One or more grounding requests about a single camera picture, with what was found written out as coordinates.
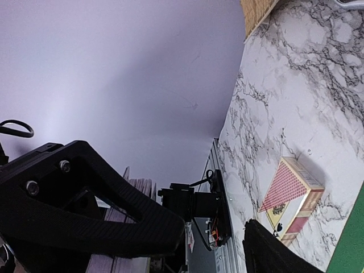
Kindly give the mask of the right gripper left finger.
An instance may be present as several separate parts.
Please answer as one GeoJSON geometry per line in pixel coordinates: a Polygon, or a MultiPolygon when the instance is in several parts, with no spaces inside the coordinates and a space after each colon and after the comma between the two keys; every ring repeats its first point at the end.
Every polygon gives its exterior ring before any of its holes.
{"type": "Polygon", "coordinates": [[[16,255],[166,255],[183,234],[181,217],[134,188],[85,141],[47,143],[1,167],[1,236],[16,255]]]}

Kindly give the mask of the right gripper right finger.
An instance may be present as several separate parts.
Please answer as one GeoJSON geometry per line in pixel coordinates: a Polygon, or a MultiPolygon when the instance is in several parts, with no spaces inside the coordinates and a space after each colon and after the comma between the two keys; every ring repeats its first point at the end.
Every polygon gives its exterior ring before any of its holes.
{"type": "Polygon", "coordinates": [[[317,267],[297,256],[278,241],[257,220],[251,219],[245,223],[245,235],[242,244],[248,273],[321,272],[317,267]]]}

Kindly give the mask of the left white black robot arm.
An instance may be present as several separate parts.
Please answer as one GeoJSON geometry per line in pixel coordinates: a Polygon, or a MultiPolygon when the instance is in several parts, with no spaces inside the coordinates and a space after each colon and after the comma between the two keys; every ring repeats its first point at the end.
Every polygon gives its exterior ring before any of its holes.
{"type": "Polygon", "coordinates": [[[186,184],[172,183],[169,188],[158,190],[162,205],[180,216],[185,222],[193,218],[213,218],[218,212],[220,196],[216,193],[195,192],[186,184]]]}

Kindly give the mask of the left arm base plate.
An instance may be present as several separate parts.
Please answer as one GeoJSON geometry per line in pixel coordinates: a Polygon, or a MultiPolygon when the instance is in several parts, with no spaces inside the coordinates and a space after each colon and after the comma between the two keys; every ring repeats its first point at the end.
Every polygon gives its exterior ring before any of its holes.
{"type": "Polygon", "coordinates": [[[213,237],[216,239],[216,246],[221,247],[227,243],[232,236],[231,217],[226,196],[224,181],[220,170],[209,170],[213,173],[209,180],[209,192],[214,196],[216,202],[216,213],[211,217],[211,228],[213,237]]]}

